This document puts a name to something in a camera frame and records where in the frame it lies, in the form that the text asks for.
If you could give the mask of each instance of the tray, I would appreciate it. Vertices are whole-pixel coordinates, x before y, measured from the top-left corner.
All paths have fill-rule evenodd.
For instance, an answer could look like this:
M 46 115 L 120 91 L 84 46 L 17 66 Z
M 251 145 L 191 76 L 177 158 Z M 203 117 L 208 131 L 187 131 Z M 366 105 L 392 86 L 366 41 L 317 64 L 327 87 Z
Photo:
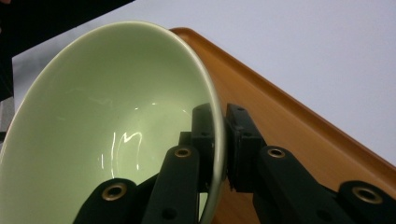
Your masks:
M 227 103 L 249 112 L 268 145 L 291 151 L 322 185 L 362 180 L 396 198 L 396 168 L 287 95 L 228 53 L 188 28 L 175 28 L 198 54 Z M 251 195 L 230 192 L 228 184 L 213 223 L 259 223 Z

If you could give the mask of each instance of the bowl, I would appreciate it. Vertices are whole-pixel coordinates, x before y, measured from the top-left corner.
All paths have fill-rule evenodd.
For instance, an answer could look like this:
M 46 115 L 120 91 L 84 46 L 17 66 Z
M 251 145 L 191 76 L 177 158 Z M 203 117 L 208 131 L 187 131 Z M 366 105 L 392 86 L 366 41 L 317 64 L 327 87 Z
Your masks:
M 210 76 L 177 35 L 143 21 L 95 29 L 63 49 L 27 92 L 0 154 L 0 223 L 72 223 L 111 178 L 140 184 L 160 171 L 192 110 L 210 103 L 210 222 L 224 174 L 224 130 Z

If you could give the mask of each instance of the brown tray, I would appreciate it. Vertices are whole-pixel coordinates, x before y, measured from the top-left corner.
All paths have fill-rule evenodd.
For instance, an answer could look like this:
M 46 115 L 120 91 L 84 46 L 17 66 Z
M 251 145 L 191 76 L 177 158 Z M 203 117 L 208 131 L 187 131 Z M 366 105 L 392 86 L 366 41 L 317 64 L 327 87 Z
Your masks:
M 396 168 L 188 28 L 175 34 L 198 54 L 215 84 L 221 107 L 241 105 L 269 145 L 284 147 L 322 185 L 362 180 L 396 198 Z M 251 196 L 226 184 L 214 223 L 258 223 Z

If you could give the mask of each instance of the dark background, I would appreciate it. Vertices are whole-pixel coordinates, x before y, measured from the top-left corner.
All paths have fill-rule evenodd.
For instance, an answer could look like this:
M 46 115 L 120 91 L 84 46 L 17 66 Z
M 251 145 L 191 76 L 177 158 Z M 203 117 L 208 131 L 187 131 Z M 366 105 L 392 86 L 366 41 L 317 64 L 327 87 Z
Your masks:
M 134 0 L 12 0 L 0 4 L 0 101 L 13 95 L 12 57 Z

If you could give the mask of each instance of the white surface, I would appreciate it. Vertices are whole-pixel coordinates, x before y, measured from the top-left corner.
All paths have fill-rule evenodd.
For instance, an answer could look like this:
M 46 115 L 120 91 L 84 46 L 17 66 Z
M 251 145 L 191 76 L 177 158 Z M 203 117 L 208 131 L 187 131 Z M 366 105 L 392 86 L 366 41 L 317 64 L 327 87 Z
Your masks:
M 130 20 L 195 30 L 396 165 L 395 1 L 137 0 L 15 57 L 16 108 L 67 43 Z

